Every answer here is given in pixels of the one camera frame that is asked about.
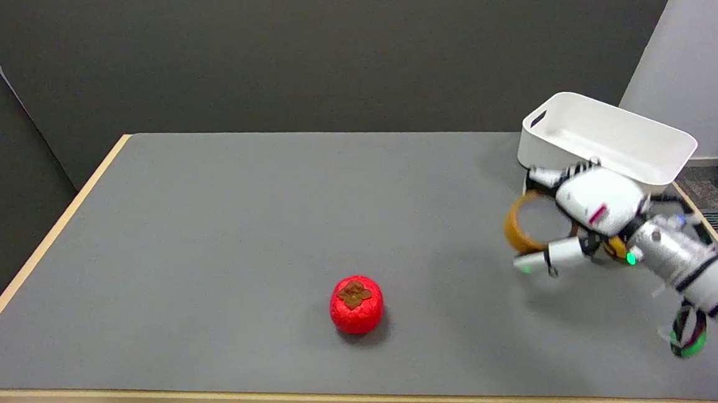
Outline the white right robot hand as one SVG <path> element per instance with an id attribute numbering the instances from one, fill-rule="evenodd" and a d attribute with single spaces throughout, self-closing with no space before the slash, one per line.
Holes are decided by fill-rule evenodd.
<path id="1" fill-rule="evenodd" d="M 571 223 L 566 238 L 537 245 L 526 239 L 517 213 L 528 200 L 552 198 Z M 560 268 L 574 267 L 592 258 L 599 247 L 620 236 L 650 206 L 647 193 L 634 179 L 602 167 L 598 160 L 582 160 L 565 169 L 531 166 L 526 172 L 524 194 L 511 207 L 505 223 L 506 240 L 518 253 L 517 271 L 529 274 L 545 269 L 556 278 Z"/>

